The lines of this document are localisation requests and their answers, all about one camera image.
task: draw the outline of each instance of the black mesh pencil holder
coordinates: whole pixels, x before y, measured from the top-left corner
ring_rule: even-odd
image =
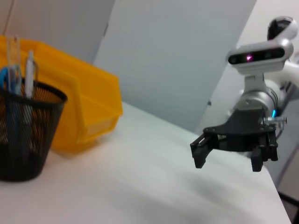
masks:
[[[40,82],[32,99],[0,90],[0,180],[26,181],[41,173],[66,100]]]

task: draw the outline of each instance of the blue light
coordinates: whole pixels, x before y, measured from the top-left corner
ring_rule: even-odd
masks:
[[[276,110],[273,110],[272,117],[276,117]]]

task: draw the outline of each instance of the table surface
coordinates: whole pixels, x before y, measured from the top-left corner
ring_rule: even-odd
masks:
[[[116,130],[74,157],[49,153],[41,175],[0,182],[4,224],[290,223],[266,168],[213,150],[196,169],[197,136],[132,106]]]

